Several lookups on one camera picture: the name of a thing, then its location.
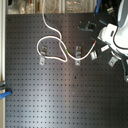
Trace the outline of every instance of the metal bracket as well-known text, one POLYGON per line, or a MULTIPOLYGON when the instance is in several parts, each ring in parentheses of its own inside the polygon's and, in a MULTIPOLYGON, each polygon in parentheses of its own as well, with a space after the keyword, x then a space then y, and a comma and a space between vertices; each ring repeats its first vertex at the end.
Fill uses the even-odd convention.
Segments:
POLYGON ((113 57, 110 59, 110 61, 109 61, 108 64, 109 64, 111 67, 113 67, 117 61, 118 61, 118 59, 113 56, 113 57))
POLYGON ((42 46, 42 52, 41 52, 40 63, 39 63, 41 66, 45 65, 46 52, 47 52, 47 47, 46 46, 42 46))
MULTIPOLYGON (((76 58, 81 58, 81 46, 76 46, 76 58)), ((80 60, 76 60, 75 65, 80 66, 80 60)))
POLYGON ((81 21, 80 21, 78 28, 79 28, 80 30, 83 30, 83 31, 90 31, 90 32, 93 32, 94 29, 96 28, 96 24, 91 23, 90 21, 88 21, 88 23, 86 23, 86 22, 81 22, 81 21))

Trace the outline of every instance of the cable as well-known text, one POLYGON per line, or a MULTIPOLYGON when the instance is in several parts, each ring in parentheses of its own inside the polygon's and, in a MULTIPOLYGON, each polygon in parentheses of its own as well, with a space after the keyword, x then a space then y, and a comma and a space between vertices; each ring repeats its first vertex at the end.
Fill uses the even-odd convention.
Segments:
POLYGON ((59 41, 59 47, 60 47, 60 49, 61 49, 61 51, 62 51, 62 53, 63 53, 63 55, 64 55, 64 57, 65 57, 65 60, 63 60, 63 59, 61 59, 61 58, 58 58, 58 57, 52 57, 52 56, 45 56, 45 58, 47 58, 47 59, 56 59, 56 60, 60 60, 60 61, 62 61, 62 62, 67 62, 67 61, 68 61, 68 58, 67 58, 67 55, 65 54, 64 50, 63 50, 62 47, 61 47, 61 44, 62 44, 62 45, 64 46, 64 48, 65 48, 67 54, 69 55, 69 57, 71 57, 72 59, 74 59, 74 60, 79 60, 79 61, 85 59, 85 58, 90 54, 90 52, 92 51, 92 49, 94 48, 94 46, 95 46, 95 44, 96 44, 96 41, 94 42, 94 44, 92 45, 91 49, 89 50, 89 52, 88 52, 84 57, 82 57, 82 58, 75 58, 75 57, 73 57, 73 56, 68 52, 66 45, 65 45, 64 42, 62 41, 62 35, 61 35, 61 33, 60 33, 57 29, 55 29, 55 28, 53 28, 53 27, 50 27, 50 26, 46 23, 45 17, 44 17, 44 5, 45 5, 45 0, 44 0, 44 2, 43 2, 43 8, 42 8, 42 17, 43 17, 44 24, 45 24, 49 29, 51 29, 51 30, 53 30, 53 31, 56 31, 56 32, 59 34, 59 37, 60 37, 60 38, 58 38, 58 37, 56 37, 56 36, 45 36, 45 37, 41 38, 41 39, 38 41, 38 43, 37 43, 37 52, 38 52, 38 54, 41 55, 41 53, 39 52, 39 49, 38 49, 40 42, 43 41, 44 39, 52 38, 52 39, 56 39, 56 40, 59 41))
MULTIPOLYGON (((75 58, 75 57, 73 57, 73 56, 68 52, 67 47, 66 47, 66 45, 64 44, 64 42, 63 42, 62 40, 60 40, 58 37, 55 37, 55 36, 45 36, 45 37, 41 38, 41 39, 38 41, 38 43, 37 43, 37 52, 38 52, 39 55, 41 55, 41 53, 39 52, 39 49, 38 49, 40 42, 43 41, 44 39, 49 39, 49 38, 57 39, 57 40, 64 46, 64 48, 65 48, 67 54, 68 54, 72 59, 74 59, 74 60, 83 60, 83 59, 85 59, 85 58, 90 54, 90 52, 92 51, 92 49, 94 48, 94 46, 95 46, 95 44, 96 44, 96 41, 95 41, 94 44, 92 45, 91 49, 89 50, 89 52, 88 52, 84 57, 82 57, 82 58, 75 58)), ((49 57, 49 56, 45 56, 45 58, 47 58, 47 59, 58 59, 58 60, 61 60, 61 61, 63 61, 63 62, 67 62, 68 59, 67 59, 67 56, 66 56, 66 54, 65 54, 64 51, 63 51, 63 54, 64 54, 66 60, 62 60, 62 59, 57 58, 57 57, 49 57)))
MULTIPOLYGON (((37 43, 37 52, 38 52, 39 55, 41 55, 41 53, 39 52, 39 49, 38 49, 40 42, 43 41, 44 39, 49 39, 49 38, 57 39, 58 41, 60 41, 60 42, 62 43, 62 45, 64 46, 65 50, 67 51, 67 48, 66 48, 65 44, 64 44, 63 41, 60 40, 58 37, 55 37, 55 36, 45 36, 45 37, 41 38, 41 39, 38 41, 38 43, 37 43)), ((58 57, 49 57, 49 56, 45 56, 45 58, 47 58, 47 59, 56 59, 56 60, 60 60, 60 61, 62 61, 62 62, 67 62, 67 61, 68 61, 67 55, 65 54, 65 52, 64 52, 63 50, 62 50, 62 53, 63 53, 63 55, 65 56, 65 60, 63 60, 63 59, 61 59, 61 58, 58 58, 58 57)))

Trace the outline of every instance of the mounting hardware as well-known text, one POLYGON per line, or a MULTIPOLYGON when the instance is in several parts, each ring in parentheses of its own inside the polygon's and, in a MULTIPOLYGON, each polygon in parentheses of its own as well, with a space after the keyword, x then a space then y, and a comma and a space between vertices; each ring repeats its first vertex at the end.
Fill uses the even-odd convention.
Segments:
POLYGON ((80 30, 83 30, 83 31, 90 31, 90 32, 93 32, 94 29, 96 28, 96 24, 91 23, 90 21, 88 21, 88 23, 86 23, 86 22, 81 22, 81 21, 80 21, 78 28, 79 28, 80 30))
POLYGON ((91 59, 92 60, 97 59, 97 53, 96 53, 96 51, 91 52, 90 55, 91 55, 91 59))
POLYGON ((45 55, 47 52, 47 47, 46 46, 42 46, 42 52, 41 52, 41 56, 40 56, 40 65, 44 66, 45 65, 45 55))
MULTIPOLYGON (((81 58, 81 46, 76 46, 76 58, 81 58)), ((75 65, 80 66, 80 60, 76 60, 75 65)))
POLYGON ((118 59, 113 56, 113 57, 110 59, 110 61, 109 61, 108 64, 109 64, 111 67, 113 67, 117 61, 118 61, 118 59))

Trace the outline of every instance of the white cable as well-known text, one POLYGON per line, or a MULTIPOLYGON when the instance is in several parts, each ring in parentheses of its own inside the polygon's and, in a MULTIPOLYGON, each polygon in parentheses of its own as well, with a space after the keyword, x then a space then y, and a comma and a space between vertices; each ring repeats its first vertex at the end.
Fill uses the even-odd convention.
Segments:
POLYGON ((67 54, 69 55, 69 57, 71 57, 72 59, 74 59, 74 60, 83 60, 83 59, 85 59, 85 58, 90 54, 90 52, 92 51, 92 49, 94 48, 94 46, 95 46, 95 44, 96 44, 96 41, 95 41, 95 43, 92 45, 92 47, 91 47, 91 49, 89 50, 89 52, 88 52, 84 57, 82 57, 82 58, 75 58, 75 57, 73 57, 73 56, 68 52, 66 45, 65 45, 64 42, 62 41, 62 35, 61 35, 61 33, 60 33, 57 29, 50 27, 50 26, 46 23, 45 18, 44 18, 44 5, 45 5, 45 0, 43 1, 43 8, 42 8, 42 17, 43 17, 44 24, 45 24, 49 29, 51 29, 51 30, 53 30, 53 31, 56 31, 56 32, 59 34, 60 38, 58 38, 58 37, 56 37, 56 36, 45 36, 45 37, 41 38, 41 39, 38 41, 38 43, 37 43, 37 52, 38 52, 38 54, 41 55, 41 53, 39 52, 39 49, 38 49, 40 42, 43 41, 44 39, 53 38, 53 39, 57 39, 57 40, 59 41, 59 46, 60 46, 60 49, 61 49, 61 51, 62 51, 62 53, 63 53, 63 55, 64 55, 64 57, 65 57, 65 60, 63 60, 63 59, 61 59, 61 58, 58 58, 58 57, 50 57, 50 56, 45 56, 45 58, 47 58, 47 59, 56 59, 56 60, 60 60, 60 61, 62 61, 62 62, 67 62, 68 58, 67 58, 67 55, 65 54, 64 50, 63 50, 62 47, 61 47, 61 44, 62 44, 62 45, 64 46, 64 48, 65 48, 67 54))
POLYGON ((74 59, 74 60, 83 60, 83 59, 85 59, 85 58, 88 57, 88 55, 91 53, 92 49, 94 48, 95 44, 96 44, 96 43, 94 43, 94 44, 92 45, 92 47, 91 47, 91 49, 89 50, 89 52, 88 52, 84 57, 82 57, 82 58, 75 58, 75 57, 73 57, 70 53, 68 53, 68 55, 69 55, 72 59, 74 59))
MULTIPOLYGON (((83 59, 85 59, 85 58, 90 54, 90 52, 92 51, 92 49, 94 48, 94 46, 95 46, 95 44, 96 44, 96 43, 94 43, 94 44, 92 45, 91 49, 89 50, 89 52, 88 52, 84 57, 82 57, 82 58, 75 58, 75 57, 73 57, 73 56, 68 52, 67 47, 66 47, 66 45, 64 44, 64 42, 63 42, 62 40, 60 40, 58 37, 55 37, 55 36, 45 36, 45 37, 41 38, 41 39, 38 41, 38 43, 37 43, 37 52, 38 52, 39 55, 41 55, 41 53, 39 52, 39 49, 38 49, 40 42, 42 42, 44 39, 49 39, 49 38, 51 38, 51 39, 57 39, 57 40, 64 46, 65 50, 67 51, 67 54, 68 54, 72 59, 74 59, 74 60, 83 60, 83 59)), ((68 59, 67 59, 67 56, 66 56, 66 54, 65 54, 64 51, 63 51, 63 54, 64 54, 66 60, 62 60, 62 59, 57 58, 57 57, 49 57, 49 56, 45 56, 45 58, 47 58, 47 59, 58 59, 58 60, 60 60, 60 61, 67 62, 68 59)))
MULTIPOLYGON (((41 38, 37 43, 37 52, 38 52, 39 55, 41 55, 41 53, 39 52, 39 49, 38 49, 40 42, 42 42, 44 39, 49 39, 49 38, 57 39, 58 41, 60 41, 62 43, 62 45, 64 46, 65 50, 67 49, 65 44, 63 43, 63 41, 61 41, 58 37, 45 36, 45 37, 41 38)), ((65 56, 65 60, 63 60, 61 58, 58 58, 58 57, 49 57, 49 56, 45 56, 45 58, 47 58, 47 59, 56 59, 56 60, 60 60, 62 62, 67 62, 68 61, 67 55, 65 54, 65 52, 63 50, 62 50, 62 53, 65 56)))

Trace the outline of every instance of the pegboard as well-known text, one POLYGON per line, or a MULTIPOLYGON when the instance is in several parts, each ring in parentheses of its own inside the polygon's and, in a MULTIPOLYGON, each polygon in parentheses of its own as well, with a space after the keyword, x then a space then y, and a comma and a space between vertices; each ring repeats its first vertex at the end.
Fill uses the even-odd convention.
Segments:
MULTIPOLYGON (((93 14, 47 14, 49 25, 59 29, 63 41, 75 56, 82 56, 93 44, 91 33, 80 31, 80 21, 103 27, 93 14)), ((75 66, 46 60, 39 65, 37 41, 57 35, 43 23, 41 15, 9 15, 6 29, 6 87, 13 94, 6 98, 6 128, 127 128, 128 83, 124 82, 121 62, 111 68, 111 54, 92 61, 90 56, 75 66)), ((41 43, 47 54, 63 58, 58 42, 41 43)))

